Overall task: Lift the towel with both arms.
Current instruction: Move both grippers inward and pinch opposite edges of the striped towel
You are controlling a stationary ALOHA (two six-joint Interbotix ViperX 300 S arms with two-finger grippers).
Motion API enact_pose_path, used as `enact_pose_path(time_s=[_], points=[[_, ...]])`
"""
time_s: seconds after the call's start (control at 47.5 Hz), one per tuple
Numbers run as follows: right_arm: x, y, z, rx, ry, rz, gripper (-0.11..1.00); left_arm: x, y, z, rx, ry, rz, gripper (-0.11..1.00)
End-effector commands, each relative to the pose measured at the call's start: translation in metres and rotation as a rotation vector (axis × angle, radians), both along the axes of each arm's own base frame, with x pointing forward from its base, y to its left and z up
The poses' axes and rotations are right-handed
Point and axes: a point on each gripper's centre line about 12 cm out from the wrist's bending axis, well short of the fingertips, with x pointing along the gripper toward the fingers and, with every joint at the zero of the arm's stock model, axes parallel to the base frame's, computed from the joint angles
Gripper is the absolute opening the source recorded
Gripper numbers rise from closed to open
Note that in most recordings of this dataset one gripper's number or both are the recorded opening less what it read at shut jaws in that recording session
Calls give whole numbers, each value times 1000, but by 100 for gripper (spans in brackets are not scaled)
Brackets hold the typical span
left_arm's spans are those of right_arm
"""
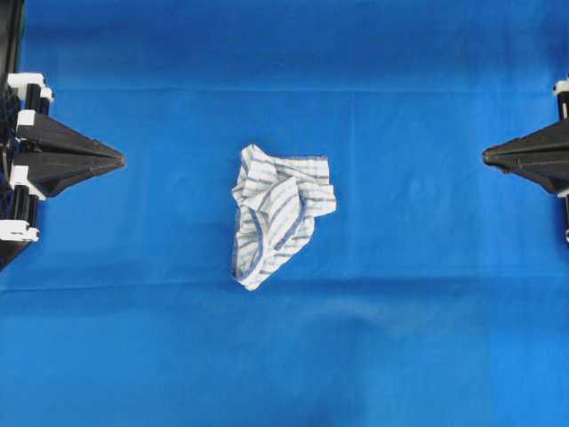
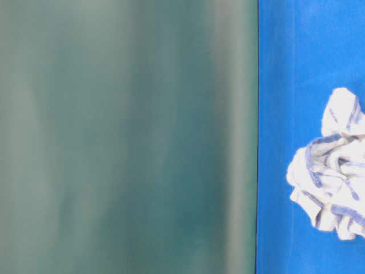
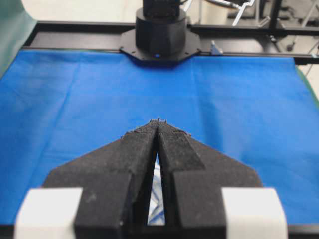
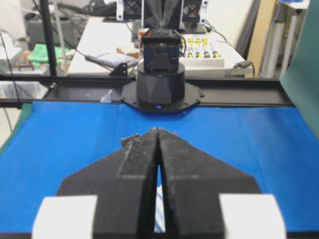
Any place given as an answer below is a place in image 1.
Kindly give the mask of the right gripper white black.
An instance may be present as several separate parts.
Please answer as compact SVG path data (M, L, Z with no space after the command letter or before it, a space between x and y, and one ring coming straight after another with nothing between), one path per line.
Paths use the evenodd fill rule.
M553 86L560 121L568 118L568 92L568 77L558 80ZM559 193L558 196L565 201L565 218L568 218L567 162L529 162L521 157L501 157L559 150L568 150L568 128L548 126L525 137L485 149L483 161L486 165L500 169L504 173L513 173L537 183L550 194Z

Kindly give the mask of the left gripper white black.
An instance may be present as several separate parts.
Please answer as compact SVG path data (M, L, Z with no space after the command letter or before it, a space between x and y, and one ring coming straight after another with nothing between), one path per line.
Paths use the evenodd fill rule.
M16 105L10 112L3 148L3 175L12 198L7 217L1 220L1 239L35 243L40 236L36 227L40 201L56 197L82 181L124 167L124 155L44 115L53 102L53 92L43 74L10 73L6 84ZM20 153L24 140L42 149L71 154Z

